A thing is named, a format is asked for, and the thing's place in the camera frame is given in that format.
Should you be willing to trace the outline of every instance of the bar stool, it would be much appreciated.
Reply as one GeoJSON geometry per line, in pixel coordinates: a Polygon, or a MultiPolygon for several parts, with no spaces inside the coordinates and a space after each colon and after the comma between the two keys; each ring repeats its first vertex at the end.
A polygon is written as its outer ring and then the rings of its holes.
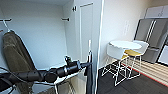
{"type": "Polygon", "coordinates": [[[115,77],[115,86],[117,86],[119,83],[121,83],[122,81],[124,81],[124,79],[126,79],[126,66],[122,66],[121,65],[121,61],[123,61],[124,59],[126,59],[128,57],[127,54],[124,54],[125,49],[123,48],[119,48],[116,46],[113,46],[111,44],[107,45],[107,61],[106,64],[103,68],[103,72],[102,72],[102,76],[104,76],[106,73],[111,73],[113,74],[113,78],[115,77]],[[118,64],[111,64],[110,68],[106,68],[106,65],[108,63],[109,58],[114,58],[118,60],[118,64]],[[121,79],[120,81],[118,81],[118,75],[119,73],[124,77],[123,79],[121,79]]]}
{"type": "Polygon", "coordinates": [[[149,44],[146,43],[146,42],[144,42],[144,41],[134,40],[133,42],[134,42],[134,43],[137,43],[137,44],[140,44],[142,47],[141,47],[140,49],[125,50],[125,53],[126,53],[126,54],[128,54],[129,56],[133,56],[133,57],[134,57],[134,60],[133,60],[132,65],[131,65],[131,69],[128,69],[128,68],[127,68],[127,69],[130,71],[127,79],[133,79],[133,78],[135,78],[135,77],[140,76],[141,56],[146,52],[146,49],[147,49],[148,46],[149,46],[149,44]],[[135,64],[135,60],[136,60],[136,57],[137,57],[137,56],[140,57],[139,69],[137,68],[138,74],[131,77],[132,69],[133,69],[133,67],[136,65],[136,64],[135,64]]]}

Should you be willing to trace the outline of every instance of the door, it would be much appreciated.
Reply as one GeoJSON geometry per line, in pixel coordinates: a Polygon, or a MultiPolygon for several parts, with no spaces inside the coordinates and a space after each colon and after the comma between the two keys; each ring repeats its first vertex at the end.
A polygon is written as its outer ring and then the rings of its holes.
{"type": "Polygon", "coordinates": [[[159,57],[158,62],[161,62],[161,63],[168,65],[168,58],[167,57],[168,57],[168,46],[165,45],[162,52],[161,52],[161,55],[159,57]]]}
{"type": "Polygon", "coordinates": [[[145,18],[160,18],[163,6],[148,8],[145,18]]]}
{"type": "MultiPolygon", "coordinates": [[[[98,50],[103,0],[75,0],[75,28],[77,53],[81,62],[87,61],[89,49],[92,51],[93,86],[92,94],[96,94],[98,75],[98,50]]],[[[79,94],[86,93],[86,79],[83,73],[78,75],[79,94]]]]}
{"type": "Polygon", "coordinates": [[[141,19],[135,35],[135,40],[147,41],[154,19],[141,19]]]}
{"type": "Polygon", "coordinates": [[[160,49],[163,46],[167,37],[167,21],[167,19],[155,19],[146,41],[150,47],[160,49]]]}
{"type": "Polygon", "coordinates": [[[81,62],[87,61],[91,45],[89,41],[92,40],[93,30],[93,3],[80,6],[80,50],[81,62]]]}

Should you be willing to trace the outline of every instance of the coat hanger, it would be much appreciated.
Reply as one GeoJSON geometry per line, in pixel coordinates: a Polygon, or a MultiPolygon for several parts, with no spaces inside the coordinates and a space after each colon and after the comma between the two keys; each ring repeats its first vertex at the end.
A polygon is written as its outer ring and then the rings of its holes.
{"type": "Polygon", "coordinates": [[[11,21],[12,19],[9,19],[9,20],[0,20],[0,21],[3,21],[5,27],[8,29],[8,32],[10,32],[11,30],[9,29],[9,27],[7,26],[6,24],[6,21],[11,21]]]}

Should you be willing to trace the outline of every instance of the refrigerator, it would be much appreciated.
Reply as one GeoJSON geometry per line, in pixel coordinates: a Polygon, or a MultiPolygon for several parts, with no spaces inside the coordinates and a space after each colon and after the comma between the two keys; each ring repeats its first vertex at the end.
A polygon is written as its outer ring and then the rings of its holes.
{"type": "Polygon", "coordinates": [[[149,43],[142,60],[156,63],[168,35],[168,19],[140,19],[134,40],[149,43]]]}

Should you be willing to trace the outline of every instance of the round table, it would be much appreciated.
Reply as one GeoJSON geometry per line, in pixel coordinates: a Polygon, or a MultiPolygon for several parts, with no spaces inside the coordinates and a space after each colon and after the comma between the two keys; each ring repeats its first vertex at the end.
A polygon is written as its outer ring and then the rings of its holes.
{"type": "Polygon", "coordinates": [[[139,49],[142,47],[140,44],[131,41],[111,41],[110,44],[123,49],[139,49]]]}

